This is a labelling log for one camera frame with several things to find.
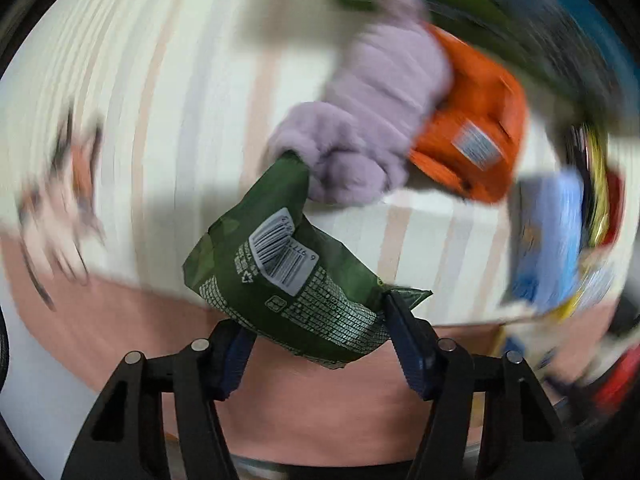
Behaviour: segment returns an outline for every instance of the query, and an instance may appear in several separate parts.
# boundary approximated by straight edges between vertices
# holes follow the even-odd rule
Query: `plastic packaging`
[[[573,169],[520,182],[521,230],[512,287],[544,314],[578,285],[582,179]]]
[[[385,285],[302,213],[309,168],[281,156],[200,239],[184,282],[245,328],[327,368],[342,367],[388,338],[382,293],[410,308],[430,291]]]
[[[582,277],[577,292],[550,314],[558,321],[599,304],[613,284],[613,268],[606,262],[583,262],[580,265],[580,273]]]

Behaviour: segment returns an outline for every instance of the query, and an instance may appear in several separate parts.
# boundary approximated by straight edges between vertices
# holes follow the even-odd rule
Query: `plush toy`
[[[312,200],[361,205],[402,186],[406,158],[453,76],[425,28],[422,0],[376,0],[380,15],[348,49],[322,101],[295,106],[270,140],[311,169]]]

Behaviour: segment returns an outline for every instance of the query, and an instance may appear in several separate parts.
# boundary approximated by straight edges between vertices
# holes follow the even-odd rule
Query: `green object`
[[[385,285],[302,213],[309,170],[281,156],[200,239],[183,265],[185,284],[249,330],[329,368],[388,339],[382,294],[410,308],[430,291]]]

